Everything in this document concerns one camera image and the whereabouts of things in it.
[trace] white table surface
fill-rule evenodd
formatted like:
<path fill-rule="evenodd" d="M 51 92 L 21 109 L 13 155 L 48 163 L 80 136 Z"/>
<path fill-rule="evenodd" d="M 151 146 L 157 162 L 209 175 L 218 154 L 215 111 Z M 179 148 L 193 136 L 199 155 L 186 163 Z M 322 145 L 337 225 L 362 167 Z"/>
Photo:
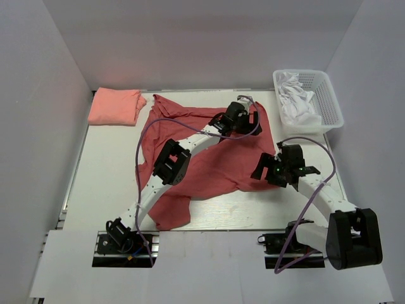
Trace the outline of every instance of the white table surface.
<path fill-rule="evenodd" d="M 274 144 L 288 137 L 282 130 L 273 91 L 162 91 L 158 94 L 183 106 L 213 108 L 227 107 L 239 94 L 250 95 L 266 109 Z M 135 127 L 89 127 L 68 198 L 63 230 L 103 231 L 106 221 L 117 218 L 137 197 L 135 147 L 153 105 L 153 93 L 144 93 L 143 96 L 148 103 L 142 109 Z M 312 138 L 326 145 L 323 136 Z M 331 172 L 332 164 L 320 147 L 305 141 L 295 143 L 302 145 L 307 165 L 315 166 L 324 177 Z M 331 186 L 344 195 L 336 176 Z M 290 186 L 259 193 L 236 191 L 211 199 L 192 200 L 191 222 L 176 230 L 284 229 L 287 222 L 297 218 L 306 202 L 307 199 Z M 309 208 L 306 218 L 316 220 L 317 224 L 327 224 L 313 206 Z M 142 222 L 141 229 L 156 230 L 149 216 Z"/>

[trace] robotic arm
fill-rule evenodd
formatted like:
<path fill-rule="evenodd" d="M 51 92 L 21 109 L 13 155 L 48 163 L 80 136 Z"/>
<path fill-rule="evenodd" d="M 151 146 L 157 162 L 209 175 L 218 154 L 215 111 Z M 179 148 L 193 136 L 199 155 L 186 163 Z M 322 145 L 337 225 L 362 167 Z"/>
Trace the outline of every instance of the robotic arm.
<path fill-rule="evenodd" d="M 266 167 L 265 179 L 280 187 L 292 185 L 310 199 L 323 183 L 320 172 L 307 167 L 300 145 L 277 144 L 276 156 L 263 153 L 252 178 L 260 179 Z M 291 247 L 308 245 L 328 257 L 336 269 L 346 269 L 382 262 L 382 248 L 377 216 L 371 209 L 360 209 L 339 196 L 329 185 L 324 185 L 313 204 L 328 220 L 328 227 L 302 219 L 297 226 Z M 289 235 L 295 222 L 288 224 Z"/>
<path fill-rule="evenodd" d="M 193 156 L 222 140 L 221 137 L 215 137 L 212 134 L 229 137 L 231 133 L 235 132 L 256 136 L 261 131 L 258 112 L 253 112 L 253 123 L 250 123 L 249 105 L 246 101 L 239 100 L 232 102 L 225 113 L 215 115 L 201 130 L 201 133 L 179 142 L 173 139 L 167 140 L 154 163 L 153 174 L 141 192 L 138 223 L 143 221 L 163 193 L 183 180 Z M 135 202 L 120 217 L 113 222 L 108 221 L 106 224 L 108 236 L 118 248 L 123 248 L 134 236 L 131 231 L 135 230 L 137 207 L 138 202 Z"/>

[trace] white laundry basket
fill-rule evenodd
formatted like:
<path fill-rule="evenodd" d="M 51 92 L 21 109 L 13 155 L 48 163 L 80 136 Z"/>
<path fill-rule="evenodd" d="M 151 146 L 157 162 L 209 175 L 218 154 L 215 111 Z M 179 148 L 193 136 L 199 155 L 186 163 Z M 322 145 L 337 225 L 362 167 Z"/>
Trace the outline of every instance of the white laundry basket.
<path fill-rule="evenodd" d="M 310 103 L 316 114 L 322 117 L 322 123 L 318 126 L 291 125 L 288 124 L 282 114 L 282 104 L 277 88 L 278 75 L 282 72 L 299 73 L 298 80 L 302 83 L 305 91 L 313 91 L 314 97 Z M 276 92 L 278 110 L 280 112 L 283 128 L 290 134 L 319 134 L 326 133 L 330 129 L 343 126 L 343 116 L 333 91 L 332 84 L 325 72 L 315 70 L 277 70 L 273 73 L 273 81 Z"/>

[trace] black bracket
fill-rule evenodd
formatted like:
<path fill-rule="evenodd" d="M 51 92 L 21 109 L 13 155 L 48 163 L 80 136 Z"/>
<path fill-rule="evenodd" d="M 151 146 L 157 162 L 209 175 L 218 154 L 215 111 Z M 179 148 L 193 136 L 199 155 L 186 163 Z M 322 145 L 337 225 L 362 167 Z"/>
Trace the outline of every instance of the black bracket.
<path fill-rule="evenodd" d="M 382 262 L 377 215 L 371 209 L 336 211 L 329 217 L 327 256 L 336 269 Z"/>
<path fill-rule="evenodd" d="M 154 163 L 153 176 L 160 177 L 164 185 L 177 185 L 183 180 L 190 159 L 190 150 L 169 139 Z"/>
<path fill-rule="evenodd" d="M 216 127 L 221 135 L 229 136 L 233 131 L 239 134 L 248 134 L 253 131 L 258 122 L 259 115 L 256 111 L 253 113 L 253 123 L 251 123 L 249 114 L 243 104 L 232 101 L 226 112 L 215 115 L 209 122 L 209 125 Z M 252 135 L 259 135 L 261 131 L 262 129 L 259 125 Z"/>
<path fill-rule="evenodd" d="M 115 244 L 119 248 L 123 248 L 129 239 L 131 228 L 125 227 L 121 223 L 121 219 L 116 218 L 114 222 L 109 220 L 106 223 L 106 231 Z"/>
<path fill-rule="evenodd" d="M 307 174 L 321 174 L 315 167 L 305 166 L 302 148 L 299 144 L 284 145 L 278 143 L 280 153 L 277 156 L 262 153 L 259 163 L 251 174 L 252 179 L 261 179 L 267 168 L 265 180 L 272 185 L 287 187 L 292 185 L 298 191 L 298 180 Z"/>

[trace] white panel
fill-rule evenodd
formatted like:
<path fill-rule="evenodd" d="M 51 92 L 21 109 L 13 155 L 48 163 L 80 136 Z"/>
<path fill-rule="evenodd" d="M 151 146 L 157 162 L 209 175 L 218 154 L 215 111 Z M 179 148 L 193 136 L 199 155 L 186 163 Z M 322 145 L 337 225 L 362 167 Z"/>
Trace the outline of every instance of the white panel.
<path fill-rule="evenodd" d="M 0 1 L 0 92 L 0 302 L 25 303 L 91 99 L 40 0 Z"/>
<path fill-rule="evenodd" d="M 227 107 L 239 94 L 252 95 L 264 106 L 274 143 L 288 137 L 282 130 L 274 92 L 161 92 L 162 96 L 184 106 L 208 107 Z M 144 96 L 153 99 L 151 93 Z M 103 230 L 107 220 L 117 218 L 135 201 L 135 148 L 150 108 L 151 103 L 148 103 L 142 109 L 135 127 L 89 127 L 64 229 Z M 323 137 L 316 139 L 325 143 Z M 302 141 L 301 144 L 307 164 L 327 176 L 332 171 L 328 155 L 312 143 Z M 342 193 L 335 177 L 332 187 Z M 179 229 L 284 229 L 287 222 L 298 217 L 306 202 L 307 199 L 293 187 L 254 193 L 236 191 L 206 200 L 194 199 L 190 204 L 191 223 Z M 316 219 L 320 225 L 326 224 L 313 206 L 306 217 Z M 149 216 L 141 227 L 144 230 L 156 229 Z"/>
<path fill-rule="evenodd" d="M 328 136 L 349 200 L 378 215 L 398 303 L 405 302 L 404 12 L 404 1 L 364 1 L 327 70 L 345 120 Z"/>
<path fill-rule="evenodd" d="M 361 0 L 44 2 L 92 89 L 204 89 L 326 69 Z"/>
<path fill-rule="evenodd" d="M 31 296 L 44 297 L 46 304 L 392 300 L 380 265 L 342 271 L 327 265 L 275 275 L 265 269 L 263 246 L 256 242 L 260 232 L 162 232 L 152 269 L 92 269 L 96 234 L 50 233 Z"/>

